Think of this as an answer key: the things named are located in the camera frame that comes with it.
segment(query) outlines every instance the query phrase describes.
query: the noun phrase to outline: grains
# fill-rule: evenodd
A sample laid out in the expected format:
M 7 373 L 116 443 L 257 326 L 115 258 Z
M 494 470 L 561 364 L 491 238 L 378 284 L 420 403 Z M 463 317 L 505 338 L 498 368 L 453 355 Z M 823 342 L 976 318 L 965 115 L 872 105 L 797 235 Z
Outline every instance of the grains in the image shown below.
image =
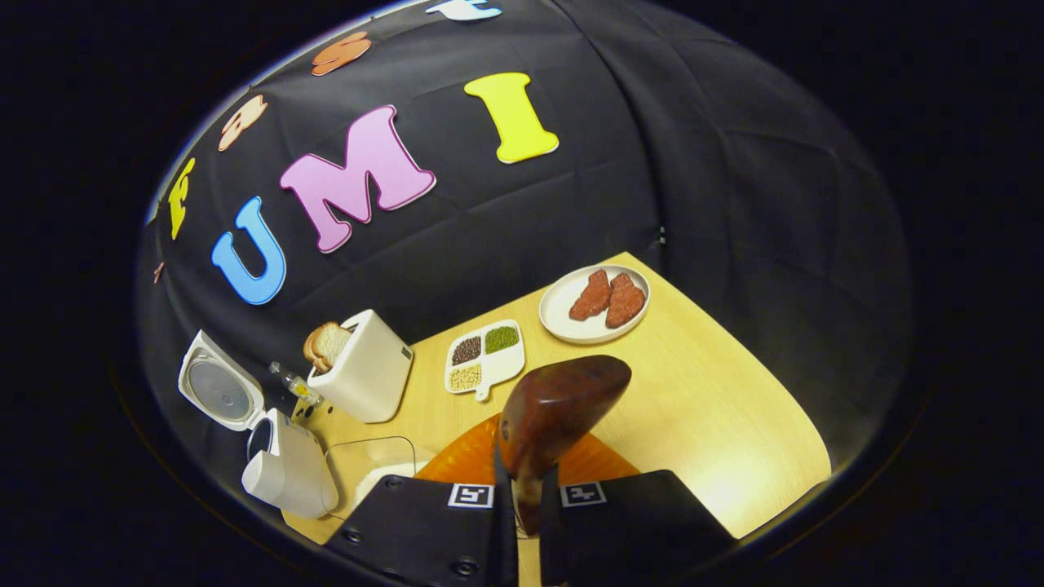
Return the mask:
M 450 389 L 454 392 L 470 390 L 482 382 L 482 363 L 455 369 L 450 372 Z
M 475 357 L 482 351 L 482 342 L 478 336 L 472 336 L 466 341 L 462 341 L 457 348 L 453 349 L 453 365 L 460 365 L 461 362 L 467 362 Z
M 494 328 L 485 333 L 485 354 L 502 351 L 508 347 L 518 345 L 519 332 L 511 326 Z

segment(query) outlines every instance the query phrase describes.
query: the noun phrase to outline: letter u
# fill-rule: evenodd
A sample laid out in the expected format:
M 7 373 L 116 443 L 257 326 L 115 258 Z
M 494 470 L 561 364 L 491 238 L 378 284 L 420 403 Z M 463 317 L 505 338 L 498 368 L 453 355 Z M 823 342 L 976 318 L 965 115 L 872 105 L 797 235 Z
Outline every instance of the letter u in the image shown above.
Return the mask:
M 245 230 L 264 256 L 265 268 L 261 277 L 254 277 L 243 266 L 239 255 L 232 248 L 231 232 L 222 234 L 217 239 L 210 260 L 221 269 L 240 298 L 254 305 L 266 304 L 283 287 L 283 281 L 286 279 L 286 257 L 283 256 L 283 250 L 261 217 L 260 197 L 252 197 L 239 209 L 239 213 L 236 214 L 236 228 Z

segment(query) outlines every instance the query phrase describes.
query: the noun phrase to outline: light wood tabletop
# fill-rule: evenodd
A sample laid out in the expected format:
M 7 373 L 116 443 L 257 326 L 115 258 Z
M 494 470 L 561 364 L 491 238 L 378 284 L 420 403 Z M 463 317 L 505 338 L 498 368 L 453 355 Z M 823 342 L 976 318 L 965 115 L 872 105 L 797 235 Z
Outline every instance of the light wood tabletop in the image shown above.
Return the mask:
M 541 324 L 547 287 L 417 343 L 399 412 L 388 422 L 363 424 L 326 405 L 293 418 L 324 446 L 401 436 L 421 456 L 432 455 L 480 421 L 499 413 L 528 371 L 570 358 L 609 354 L 633 376 L 619 403 L 592 430 L 642 472 L 669 469 L 734 537 L 741 538 L 830 476 L 830 459 L 808 416 L 743 346 L 665 279 L 628 253 L 604 261 L 639 272 L 648 281 L 648 308 L 619 338 L 575 345 Z M 458 337 L 514 319 L 525 347 L 518 376 L 494 385 L 484 402 L 444 386 L 446 355 Z M 305 407 L 299 402 L 298 407 Z M 342 466 L 335 477 L 343 477 Z M 356 482 L 338 479 L 341 501 L 317 520 L 283 517 L 290 527 L 326 543 L 349 513 Z M 540 584 L 537 540 L 519 541 L 520 585 Z

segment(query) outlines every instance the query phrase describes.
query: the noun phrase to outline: bread slice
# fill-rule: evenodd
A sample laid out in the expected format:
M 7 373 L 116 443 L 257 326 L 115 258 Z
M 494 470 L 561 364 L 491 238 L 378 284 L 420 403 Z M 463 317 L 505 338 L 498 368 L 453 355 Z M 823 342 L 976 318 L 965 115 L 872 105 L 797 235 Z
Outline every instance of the bread slice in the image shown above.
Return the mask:
M 351 332 L 334 322 L 328 322 L 308 335 L 304 348 L 305 358 L 311 361 L 317 371 L 326 373 L 333 369 L 337 355 L 351 337 Z

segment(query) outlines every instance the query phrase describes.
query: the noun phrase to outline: letter m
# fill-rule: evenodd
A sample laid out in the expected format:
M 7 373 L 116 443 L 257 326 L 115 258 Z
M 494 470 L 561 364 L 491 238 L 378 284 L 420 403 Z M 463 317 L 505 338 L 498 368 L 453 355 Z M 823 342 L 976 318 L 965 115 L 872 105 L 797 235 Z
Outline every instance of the letter m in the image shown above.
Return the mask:
M 395 115 L 395 107 L 382 105 L 352 123 L 343 167 L 309 154 L 283 173 L 279 185 L 298 194 L 319 235 L 319 251 L 332 253 L 352 236 L 352 226 L 338 220 L 329 206 L 370 222 L 371 177 L 380 189 L 381 210 L 401 208 L 435 186 L 435 174 L 418 167 L 399 140 Z

